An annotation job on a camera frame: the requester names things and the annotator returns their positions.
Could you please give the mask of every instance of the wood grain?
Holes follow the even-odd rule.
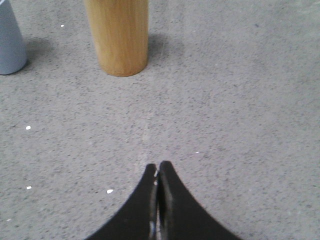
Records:
[[[84,0],[101,68],[127,77],[148,62],[148,0]]]

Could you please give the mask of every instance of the black plastic part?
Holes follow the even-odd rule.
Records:
[[[162,240],[240,240],[199,205],[169,161],[160,165],[158,200]]]
[[[156,165],[148,164],[121,209],[87,240],[155,240],[157,181]]]

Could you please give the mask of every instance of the black object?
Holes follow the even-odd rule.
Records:
[[[240,240],[199,205],[169,161],[160,165],[158,199],[162,240]]]
[[[157,204],[162,240],[240,240],[194,199],[169,161],[148,164],[122,208],[87,240],[155,240]]]
[[[156,165],[148,164],[122,208],[87,240],[155,240],[157,185]]]

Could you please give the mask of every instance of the wooden cylinder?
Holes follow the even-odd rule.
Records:
[[[148,0],[84,0],[101,68],[127,77],[148,62]]]

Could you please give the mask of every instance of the light blue cylinder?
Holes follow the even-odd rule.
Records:
[[[0,75],[17,72],[26,62],[26,47],[11,4],[0,0]]]

